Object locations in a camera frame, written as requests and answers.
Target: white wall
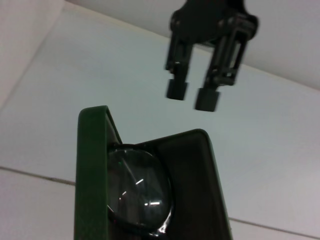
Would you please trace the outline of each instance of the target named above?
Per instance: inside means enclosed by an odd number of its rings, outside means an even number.
[[[169,36],[173,11],[186,0],[69,0],[154,33]],[[320,1],[245,0],[260,18],[245,64],[320,89]]]
[[[0,0],[0,106],[51,29],[64,0]]]

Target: black robotic claw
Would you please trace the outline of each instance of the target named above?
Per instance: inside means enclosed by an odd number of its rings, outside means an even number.
[[[184,100],[194,44],[214,48],[195,109],[214,112],[218,87],[235,84],[247,42],[258,29],[257,17],[247,13],[244,0],[187,0],[171,17],[171,41],[165,69],[173,74],[167,98]]]

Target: lens rim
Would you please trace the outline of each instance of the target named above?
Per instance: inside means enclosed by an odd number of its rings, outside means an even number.
[[[150,238],[161,238],[164,237],[166,234],[166,230],[168,228],[168,225],[173,217],[173,213],[174,213],[174,190],[173,190],[173,186],[171,184],[171,177],[170,177],[170,173],[169,170],[167,168],[167,166],[164,164],[164,161],[161,160],[160,157],[157,156],[157,154],[155,153],[155,151],[153,149],[148,149],[147,146],[145,147],[141,147],[141,146],[137,146],[135,144],[113,144],[111,146],[108,147],[107,149],[107,156],[109,156],[110,153],[119,151],[119,150],[135,150],[135,151],[142,151],[145,152],[147,154],[150,154],[153,158],[157,159],[161,166],[162,169],[164,171],[164,174],[166,176],[167,179],[167,183],[168,183],[168,191],[169,191],[169,195],[168,195],[168,200],[169,200],[169,207],[168,207],[168,214],[166,216],[166,218],[163,220],[163,222],[156,228],[151,228],[151,227],[147,227],[144,225],[137,225],[137,224],[133,224],[130,223],[126,220],[124,220],[122,217],[118,217],[114,211],[110,208],[109,205],[107,205],[108,207],[108,218],[109,220],[114,223],[119,225],[124,231],[131,233],[131,234],[135,234],[135,235],[139,235],[139,236],[145,236],[145,237],[150,237]]]

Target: glass lens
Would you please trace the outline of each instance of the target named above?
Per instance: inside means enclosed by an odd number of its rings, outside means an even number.
[[[150,153],[118,149],[108,154],[108,205],[128,223],[158,228],[167,218],[171,195],[160,161]]]

